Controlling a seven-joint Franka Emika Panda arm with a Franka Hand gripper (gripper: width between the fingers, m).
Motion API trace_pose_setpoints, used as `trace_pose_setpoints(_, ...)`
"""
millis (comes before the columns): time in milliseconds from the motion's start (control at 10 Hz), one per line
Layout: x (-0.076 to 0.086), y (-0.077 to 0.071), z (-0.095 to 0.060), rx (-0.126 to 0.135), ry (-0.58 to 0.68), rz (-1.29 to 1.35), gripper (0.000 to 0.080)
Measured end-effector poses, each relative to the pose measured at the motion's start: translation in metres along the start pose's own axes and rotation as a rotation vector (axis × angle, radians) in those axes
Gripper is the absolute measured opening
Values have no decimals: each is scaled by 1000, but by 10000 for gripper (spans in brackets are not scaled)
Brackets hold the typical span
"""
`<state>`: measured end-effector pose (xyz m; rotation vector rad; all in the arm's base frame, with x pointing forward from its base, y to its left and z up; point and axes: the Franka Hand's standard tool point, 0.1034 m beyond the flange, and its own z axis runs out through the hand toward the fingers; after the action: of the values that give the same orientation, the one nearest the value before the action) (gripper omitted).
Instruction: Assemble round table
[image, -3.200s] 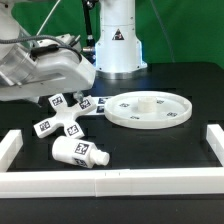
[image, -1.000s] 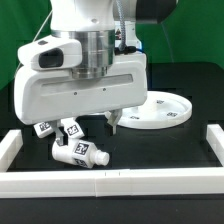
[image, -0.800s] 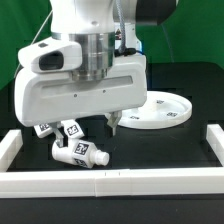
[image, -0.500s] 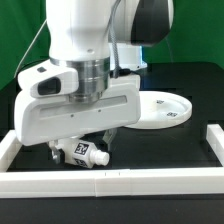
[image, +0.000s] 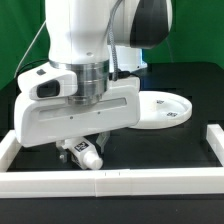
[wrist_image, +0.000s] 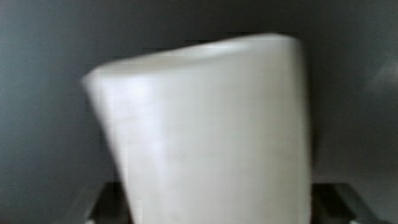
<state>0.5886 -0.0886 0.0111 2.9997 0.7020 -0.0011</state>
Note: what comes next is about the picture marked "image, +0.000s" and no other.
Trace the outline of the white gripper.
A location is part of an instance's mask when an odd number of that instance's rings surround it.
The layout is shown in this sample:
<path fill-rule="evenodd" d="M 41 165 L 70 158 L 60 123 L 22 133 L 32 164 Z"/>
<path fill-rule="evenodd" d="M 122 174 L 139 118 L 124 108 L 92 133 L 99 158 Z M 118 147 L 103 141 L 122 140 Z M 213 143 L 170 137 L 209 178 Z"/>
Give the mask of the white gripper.
<path fill-rule="evenodd" d="M 137 77 L 110 81 L 101 100 L 93 105 L 77 105 L 69 97 L 37 101 L 20 93 L 14 110 L 16 138 L 24 147 L 56 142 L 59 159 L 67 162 L 69 150 L 62 140 L 100 133 L 96 143 L 104 153 L 110 130 L 139 121 L 139 88 Z"/>

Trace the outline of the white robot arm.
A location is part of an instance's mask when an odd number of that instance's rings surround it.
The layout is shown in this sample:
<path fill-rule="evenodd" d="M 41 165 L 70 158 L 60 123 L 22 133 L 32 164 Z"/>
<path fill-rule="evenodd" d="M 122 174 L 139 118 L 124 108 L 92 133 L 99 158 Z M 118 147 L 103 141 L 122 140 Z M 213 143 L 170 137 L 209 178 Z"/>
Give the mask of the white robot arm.
<path fill-rule="evenodd" d="M 151 49 L 169 34 L 171 0 L 45 0 L 49 61 L 19 75 L 14 128 L 32 147 L 135 125 L 136 77 L 109 72 L 117 45 Z"/>

